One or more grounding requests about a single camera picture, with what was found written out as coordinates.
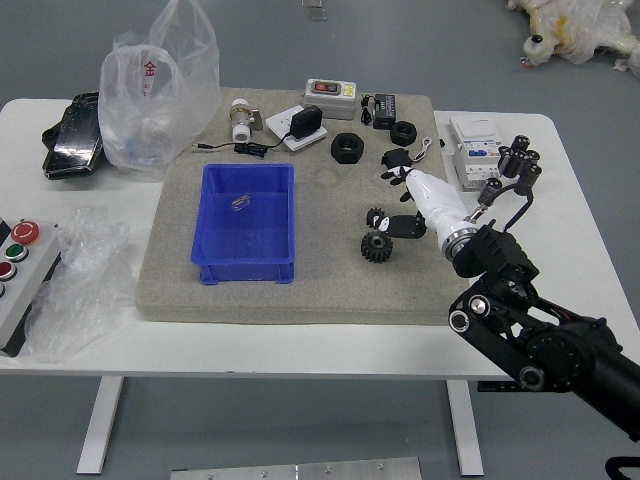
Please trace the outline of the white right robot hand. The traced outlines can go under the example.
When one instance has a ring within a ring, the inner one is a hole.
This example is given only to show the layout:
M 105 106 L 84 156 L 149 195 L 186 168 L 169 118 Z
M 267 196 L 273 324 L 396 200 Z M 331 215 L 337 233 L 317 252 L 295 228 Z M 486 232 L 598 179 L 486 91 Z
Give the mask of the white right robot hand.
M 431 228 L 437 234 L 442 254 L 452 260 L 477 232 L 468 220 L 466 207 L 457 190 L 444 180 L 418 169 L 398 166 L 381 175 L 392 185 L 404 183 L 401 201 L 415 202 L 415 215 L 387 216 L 380 209 L 370 209 L 367 225 L 390 238 L 417 239 Z

